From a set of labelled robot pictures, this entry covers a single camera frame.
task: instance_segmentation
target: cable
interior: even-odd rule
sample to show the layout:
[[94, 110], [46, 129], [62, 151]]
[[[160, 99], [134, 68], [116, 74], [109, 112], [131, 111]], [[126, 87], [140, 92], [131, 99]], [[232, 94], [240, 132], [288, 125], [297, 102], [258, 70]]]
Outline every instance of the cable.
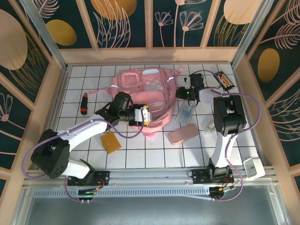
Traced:
[[[105, 185], [104, 180], [103, 180], [102, 178], [100, 178], [100, 179], [102, 180], [103, 185], [101, 185], [101, 182], [100, 182], [99, 180], [97, 180], [98, 183], [99, 183], [99, 190], [98, 190], [98, 193], [99, 193], [100, 189], [103, 188], [104, 185]], [[67, 196], [68, 196], [71, 200], [73, 200], [73, 201], [75, 201], [75, 202], [78, 202], [78, 203], [89, 203], [89, 202], [91, 202], [91, 201], [94, 202], [94, 198], [88, 201], [88, 200], [83, 200], [83, 199], [82, 199], [82, 200], [79, 200], [78, 198], [72, 197], [72, 196], [70, 195], [69, 191], [68, 191], [67, 186], [68, 186], [68, 176], [65, 176], [65, 179], [64, 179], [64, 188], [65, 188], [65, 191], [66, 191], [66, 193], [67, 193]]]
[[[195, 72], [193, 72], [192, 74], [195, 74], [195, 73], [198, 73], [198, 72], [209, 72], [209, 73], [211, 73], [215, 78], [217, 78], [217, 75], [216, 75], [216, 73], [214, 73], [214, 72], [212, 72], [212, 71], [210, 71], [210, 70], [207, 70], [207, 69], [200, 69], [200, 70], [197, 70], [197, 71], [195, 71]], [[221, 84], [221, 81], [217, 78], [216, 79], [217, 80], [217, 82], [219, 83], [219, 87], [207, 87], [207, 88], [216, 88], [216, 89], [220, 89], [221, 87], [222, 87], [222, 84]]]
[[24, 156], [23, 161], [22, 161], [22, 167], [21, 167], [21, 168], [22, 168], [22, 173], [24, 174], [24, 176], [25, 176], [26, 178], [28, 178], [28, 179], [33, 179], [33, 180], [37, 180], [37, 179], [41, 179], [41, 178], [46, 177], [47, 174], [43, 174], [43, 175], [40, 175], [40, 176], [37, 176], [37, 177], [32, 177], [32, 176], [30, 176], [30, 175], [28, 175], [28, 174], [26, 173], [26, 170], [25, 170], [25, 163], [26, 163], [26, 160], [27, 160], [27, 158], [29, 157], [29, 155], [30, 155], [36, 148], [40, 147], [41, 145], [43, 145], [43, 144], [45, 144], [45, 143], [47, 143], [47, 142], [53, 141], [53, 140], [55, 140], [55, 139], [57, 139], [57, 138], [60, 138], [60, 137], [62, 137], [62, 136], [70, 135], [71, 133], [73, 133], [73, 132], [75, 132], [75, 131], [77, 131], [77, 130], [83, 128], [83, 127], [85, 127], [85, 126], [88, 125], [88, 124], [92, 124], [92, 123], [94, 123], [94, 122], [104, 122], [104, 123], [106, 123], [106, 124], [109, 125], [109, 126], [110, 126], [110, 127], [111, 127], [118, 135], [120, 135], [120, 136], [123, 137], [123, 138], [127, 138], [127, 139], [134, 138], [134, 137], [138, 136], [138, 135], [142, 132], [142, 130], [143, 130], [143, 128], [144, 128], [144, 122], [145, 122], [145, 120], [144, 120], [144, 115], [143, 115], [143, 109], [141, 109], [141, 114], [142, 114], [142, 126], [141, 126], [141, 129], [140, 129], [135, 135], [130, 136], [130, 137], [126, 137], [126, 136], [122, 135], [122, 134], [114, 127], [114, 125], [112, 125], [110, 122], [108, 122], [108, 121], [106, 121], [106, 120], [104, 120], [104, 119], [94, 119], [94, 120], [87, 121], [87, 122], [83, 123], [82, 125], [80, 125], [80, 126], [78, 126], [78, 127], [75, 127], [75, 128], [73, 128], [73, 129], [71, 129], [71, 130], [67, 130], [66, 132], [64, 132], [64, 133], [62, 133], [62, 134], [59, 134], [59, 135], [56, 135], [56, 136], [54, 136], [54, 137], [50, 137], [50, 138], [48, 138], [48, 139], [46, 139], [46, 140], [43, 140], [42, 142], [38, 143], [36, 146], [32, 147], [32, 148], [26, 153], [26, 155]]
[[196, 104], [196, 105], [191, 106], [191, 105], [189, 104], [189, 102], [190, 102], [190, 101], [187, 102], [187, 103], [188, 103], [188, 106], [189, 106], [189, 107], [192, 107], [192, 108], [193, 108], [193, 107], [197, 107], [197, 105], [198, 105], [198, 103], [199, 103], [199, 102], [197, 101], [197, 104]]
[[226, 93], [226, 94], [222, 94], [222, 93], [217, 92], [217, 91], [215, 91], [215, 90], [211, 90], [211, 91], [214, 92], [214, 93], [216, 93], [216, 94], [220, 94], [221, 96], [224, 96], [224, 97], [228, 97], [228, 96], [230, 96], [230, 95], [238, 95], [238, 96], [242, 96], [242, 97], [249, 98], [249, 99], [251, 99], [251, 100], [253, 100], [253, 101], [255, 102], [255, 104], [257, 105], [257, 108], [258, 108], [258, 117], [257, 117], [255, 123], [254, 123], [253, 125], [251, 125], [250, 127], [248, 127], [248, 128], [246, 128], [246, 129], [244, 129], [244, 130], [242, 130], [242, 131], [240, 131], [240, 132], [237, 132], [236, 134], [232, 135], [232, 136], [229, 138], [228, 143], [227, 143], [227, 145], [226, 145], [226, 148], [225, 148], [225, 159], [226, 159], [227, 163], [228, 163], [230, 166], [233, 167], [233, 169], [238, 173], [238, 175], [239, 175], [239, 177], [240, 177], [240, 190], [239, 190], [239, 192], [238, 192], [234, 197], [231, 197], [231, 198], [228, 198], [228, 199], [218, 199], [219, 202], [225, 202], [225, 201], [233, 200], [233, 199], [235, 199], [236, 197], [238, 197], [238, 196], [241, 194], [241, 192], [242, 192], [242, 190], [243, 190], [243, 186], [244, 186], [243, 177], [242, 177], [241, 173], [239, 172], [239, 170], [238, 170], [234, 165], [231, 164], [231, 162], [230, 162], [229, 159], [227, 158], [227, 156], [228, 156], [228, 155], [227, 155], [227, 152], [228, 152], [228, 148], [229, 148], [230, 142], [231, 142], [231, 140], [232, 140], [234, 137], [236, 137], [237, 135], [240, 135], [241, 133], [244, 133], [244, 132], [247, 132], [247, 131], [253, 129], [253, 128], [258, 124], [258, 122], [260, 121], [260, 119], [261, 119], [261, 117], [262, 117], [262, 109], [261, 109], [261, 106], [259, 105], [258, 101], [257, 101], [254, 97], [252, 97], [252, 96], [250, 96], [250, 95], [247, 95], [247, 94], [244, 94], [244, 93], [228, 93], [228, 94]]

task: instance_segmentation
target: gray metal surface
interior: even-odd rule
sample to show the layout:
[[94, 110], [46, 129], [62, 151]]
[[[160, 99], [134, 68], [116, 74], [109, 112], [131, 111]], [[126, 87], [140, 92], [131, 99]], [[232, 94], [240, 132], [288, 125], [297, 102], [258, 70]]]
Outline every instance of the gray metal surface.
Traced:
[[[190, 168], [161, 168], [161, 169], [111, 169], [109, 185], [105, 188], [150, 188], [150, 187], [187, 187], [195, 186], [190, 177], [190, 170], [205, 169], [205, 167]], [[240, 171], [244, 185], [267, 185], [277, 184], [277, 178], [272, 166], [265, 166], [266, 175], [263, 178], [248, 179], [243, 166], [237, 166]], [[236, 185], [239, 185], [240, 178], [235, 170], [232, 171]], [[39, 170], [28, 171], [31, 176], [43, 174]], [[46, 177], [40, 180], [25, 179], [23, 188], [60, 188], [63, 186], [64, 177], [54, 180]]]
[[[71, 196], [75, 197], [77, 189], [68, 187]], [[144, 188], [103, 188], [96, 198], [99, 197], [166, 197], [178, 195], [208, 195], [209, 187], [144, 187]], [[65, 189], [38, 189], [33, 193], [34, 198], [68, 198]]]
[[63, 71], [62, 76], [60, 78], [59, 84], [57, 86], [57, 90], [54, 94], [56, 99], [52, 102], [51, 110], [49, 113], [49, 118], [47, 120], [47, 124], [45, 126], [46, 129], [56, 130], [56, 126], [58, 123], [61, 103], [64, 99], [65, 93], [67, 91], [68, 79], [71, 74], [71, 67], [67, 67], [66, 71]]
[[[232, 191], [226, 198], [234, 195]], [[266, 186], [247, 186], [229, 202], [186, 197], [103, 198], [89, 205], [33, 198], [27, 225], [275, 225]]]

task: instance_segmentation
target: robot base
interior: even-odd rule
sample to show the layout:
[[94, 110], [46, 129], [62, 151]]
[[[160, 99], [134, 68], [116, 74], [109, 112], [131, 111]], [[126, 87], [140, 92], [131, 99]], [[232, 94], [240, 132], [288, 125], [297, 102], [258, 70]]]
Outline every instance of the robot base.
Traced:
[[233, 172], [229, 166], [216, 168], [211, 161], [206, 169], [191, 170], [194, 184], [224, 184], [227, 180], [234, 183]]

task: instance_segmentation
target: backpack strap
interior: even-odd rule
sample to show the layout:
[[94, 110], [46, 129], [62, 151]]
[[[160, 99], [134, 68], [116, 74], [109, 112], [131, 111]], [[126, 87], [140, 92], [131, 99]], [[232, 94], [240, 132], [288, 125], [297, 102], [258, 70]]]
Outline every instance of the backpack strap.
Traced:
[[89, 92], [89, 95], [95, 95], [97, 94], [98, 92], [100, 92], [101, 90], [106, 90], [108, 94], [111, 94], [112, 91], [111, 91], [111, 88], [100, 88], [98, 90], [92, 90]]
[[175, 73], [174, 77], [177, 78], [184, 71], [184, 67], [180, 67], [179, 70], [173, 69], [171, 72]]

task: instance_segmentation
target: orange sponge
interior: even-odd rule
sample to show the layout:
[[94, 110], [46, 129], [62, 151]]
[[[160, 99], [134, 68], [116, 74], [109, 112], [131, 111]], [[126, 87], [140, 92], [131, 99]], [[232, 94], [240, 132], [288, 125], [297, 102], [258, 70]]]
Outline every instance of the orange sponge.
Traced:
[[121, 148], [121, 145], [113, 132], [109, 132], [106, 135], [103, 135], [102, 137], [100, 137], [100, 139], [102, 141], [103, 147], [106, 149], [108, 154]]

